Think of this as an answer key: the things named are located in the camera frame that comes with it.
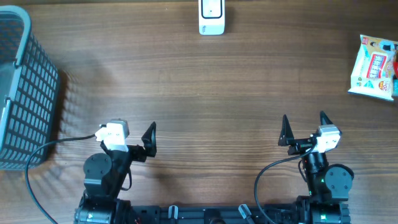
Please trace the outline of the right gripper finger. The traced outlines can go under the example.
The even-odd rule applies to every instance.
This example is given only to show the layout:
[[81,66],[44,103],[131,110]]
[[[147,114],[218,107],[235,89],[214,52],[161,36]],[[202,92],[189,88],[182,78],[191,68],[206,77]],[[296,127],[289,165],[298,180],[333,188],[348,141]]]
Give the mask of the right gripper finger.
[[320,112],[320,124],[322,126],[333,124],[333,122],[329,119],[329,117],[326,115],[326,113],[324,111]]
[[292,129],[290,127],[289,120],[287,118],[287,115],[283,115],[282,117],[282,128],[279,136],[280,141],[293,141],[294,140],[294,134],[292,132]]

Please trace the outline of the yellow snack bag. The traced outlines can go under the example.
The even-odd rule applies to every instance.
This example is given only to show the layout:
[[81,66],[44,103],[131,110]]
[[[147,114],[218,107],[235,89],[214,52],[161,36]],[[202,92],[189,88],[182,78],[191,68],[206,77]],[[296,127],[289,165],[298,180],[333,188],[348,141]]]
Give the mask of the yellow snack bag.
[[397,42],[364,34],[360,41],[348,93],[393,101]]

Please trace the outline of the red Hacks candy bag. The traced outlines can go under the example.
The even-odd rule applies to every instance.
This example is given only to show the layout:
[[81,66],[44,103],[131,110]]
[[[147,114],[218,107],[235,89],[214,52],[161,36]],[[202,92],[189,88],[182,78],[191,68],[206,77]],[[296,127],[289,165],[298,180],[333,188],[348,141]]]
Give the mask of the red Hacks candy bag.
[[394,79],[398,79],[398,61],[393,62]]

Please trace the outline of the teal white packet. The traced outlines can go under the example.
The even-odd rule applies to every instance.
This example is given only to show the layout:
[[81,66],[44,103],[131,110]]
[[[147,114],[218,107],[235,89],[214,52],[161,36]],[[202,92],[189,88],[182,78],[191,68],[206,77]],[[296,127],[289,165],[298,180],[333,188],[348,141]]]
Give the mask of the teal white packet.
[[398,97],[398,79],[393,80],[392,96]]

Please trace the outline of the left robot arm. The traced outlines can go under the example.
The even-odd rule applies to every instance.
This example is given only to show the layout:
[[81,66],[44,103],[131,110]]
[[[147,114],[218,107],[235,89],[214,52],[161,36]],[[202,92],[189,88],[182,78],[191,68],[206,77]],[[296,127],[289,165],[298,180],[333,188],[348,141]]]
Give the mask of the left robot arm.
[[93,154],[83,165],[85,190],[75,210],[74,223],[142,223],[131,202],[118,195],[129,190],[123,187],[126,177],[132,186],[131,164],[155,157],[155,135],[156,122],[152,122],[141,137],[143,145],[128,145],[126,120],[113,119],[100,126],[95,138],[103,152]]

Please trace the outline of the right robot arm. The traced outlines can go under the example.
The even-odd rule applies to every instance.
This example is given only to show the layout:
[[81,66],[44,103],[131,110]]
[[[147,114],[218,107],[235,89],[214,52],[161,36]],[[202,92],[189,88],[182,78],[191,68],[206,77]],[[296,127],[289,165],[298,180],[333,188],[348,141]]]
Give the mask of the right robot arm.
[[288,155],[299,156],[309,196],[299,196],[291,214],[292,223],[351,223],[348,204],[354,172],[343,164],[330,165],[326,152],[337,147],[342,132],[324,111],[320,125],[309,138],[296,139],[286,115],[282,117],[279,146],[289,148]]

